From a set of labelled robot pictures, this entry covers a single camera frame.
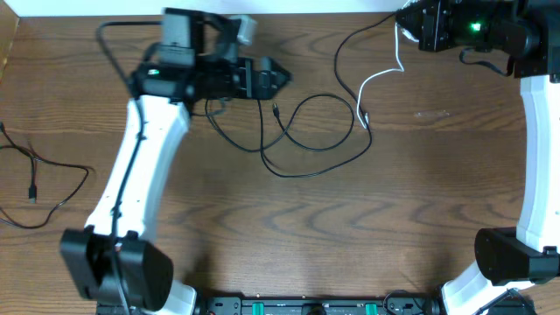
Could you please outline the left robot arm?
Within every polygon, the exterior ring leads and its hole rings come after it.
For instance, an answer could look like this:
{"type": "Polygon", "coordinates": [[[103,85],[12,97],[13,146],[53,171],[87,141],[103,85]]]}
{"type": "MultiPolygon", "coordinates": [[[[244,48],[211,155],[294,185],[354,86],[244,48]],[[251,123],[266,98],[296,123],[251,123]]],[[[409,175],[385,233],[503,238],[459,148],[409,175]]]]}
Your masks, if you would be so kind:
{"type": "Polygon", "coordinates": [[[161,39],[122,76],[129,91],[122,144],[103,195],[60,253],[79,294],[113,313],[192,314],[197,292],[173,277],[155,247],[158,211],[175,153],[200,100],[270,100],[291,74],[271,58],[239,54],[256,21],[247,15],[167,8],[161,39]]]}

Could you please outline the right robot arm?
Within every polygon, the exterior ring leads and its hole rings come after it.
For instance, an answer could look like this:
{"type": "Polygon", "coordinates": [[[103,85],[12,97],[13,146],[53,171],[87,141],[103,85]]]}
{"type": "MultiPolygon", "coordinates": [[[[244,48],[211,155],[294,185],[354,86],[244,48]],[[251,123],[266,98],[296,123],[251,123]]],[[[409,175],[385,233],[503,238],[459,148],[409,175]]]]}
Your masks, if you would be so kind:
{"type": "Polygon", "coordinates": [[[513,227],[482,228],[474,262],[437,289],[426,314],[534,310],[521,291],[559,276],[559,3],[548,1],[412,1],[395,21],[421,51],[460,48],[508,56],[502,76],[520,82],[526,122],[522,209],[513,227]]]}

